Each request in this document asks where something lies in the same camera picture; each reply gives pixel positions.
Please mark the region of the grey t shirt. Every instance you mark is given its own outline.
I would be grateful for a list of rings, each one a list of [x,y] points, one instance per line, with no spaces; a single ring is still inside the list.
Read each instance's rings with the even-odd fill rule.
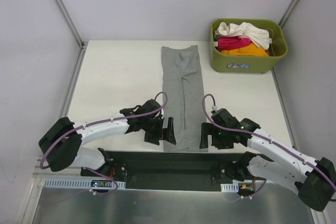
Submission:
[[[201,149],[204,86],[197,46],[161,48],[162,90],[167,94],[164,115],[173,118],[176,144],[164,142],[165,152],[207,152]]]

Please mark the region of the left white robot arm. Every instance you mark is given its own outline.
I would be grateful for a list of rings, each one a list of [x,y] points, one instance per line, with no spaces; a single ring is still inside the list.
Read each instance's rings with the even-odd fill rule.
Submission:
[[[38,145],[43,153],[41,169],[59,172],[70,166],[89,167],[99,176],[110,173],[110,158],[102,148],[85,145],[105,137],[144,131],[144,141],[159,145],[166,141],[176,145],[174,119],[165,118],[163,107],[154,99],[143,105],[121,109],[109,119],[95,122],[73,122],[63,117],[45,133]]]

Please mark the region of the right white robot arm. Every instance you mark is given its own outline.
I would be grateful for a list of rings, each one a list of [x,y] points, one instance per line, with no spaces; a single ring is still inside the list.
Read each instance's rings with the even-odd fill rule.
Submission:
[[[256,122],[244,118],[238,121],[226,109],[214,109],[202,124],[202,137],[210,134],[212,146],[220,149],[235,143],[250,148],[237,161],[227,165],[227,177],[243,182],[250,177],[261,177],[295,193],[315,211],[322,212],[335,202],[334,164],[323,157],[317,160],[271,137]]]

